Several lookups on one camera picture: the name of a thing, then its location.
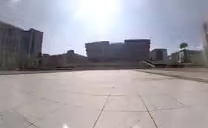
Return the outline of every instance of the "pavement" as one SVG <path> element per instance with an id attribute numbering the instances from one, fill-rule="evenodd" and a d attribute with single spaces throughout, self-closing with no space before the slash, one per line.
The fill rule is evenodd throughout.
<path id="1" fill-rule="evenodd" d="M 137 71 L 208 83 L 208 68 L 166 68 Z"/>
<path id="2" fill-rule="evenodd" d="M 0 128 L 208 128 L 208 83 L 137 70 L 2 75 Z"/>

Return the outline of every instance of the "haze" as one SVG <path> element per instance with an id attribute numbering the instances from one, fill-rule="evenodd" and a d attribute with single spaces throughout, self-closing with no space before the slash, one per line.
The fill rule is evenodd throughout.
<path id="1" fill-rule="evenodd" d="M 84 43 L 128 38 L 150 38 L 169 53 L 181 42 L 201 49 L 207 11 L 208 0 L 0 0 L 0 20 L 43 31 L 49 54 L 85 55 Z"/>

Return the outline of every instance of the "paved plaza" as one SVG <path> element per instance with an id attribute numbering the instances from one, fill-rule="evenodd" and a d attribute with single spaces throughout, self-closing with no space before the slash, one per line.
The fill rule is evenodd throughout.
<path id="1" fill-rule="evenodd" d="M 0 128 L 208 128 L 208 83 L 136 70 L 2 75 Z"/>

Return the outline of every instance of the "sun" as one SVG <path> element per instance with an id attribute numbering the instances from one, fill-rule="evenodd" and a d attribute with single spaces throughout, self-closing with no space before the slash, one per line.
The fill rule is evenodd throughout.
<path id="1" fill-rule="evenodd" d="M 120 0 L 79 0 L 76 17 L 105 31 L 120 10 Z"/>

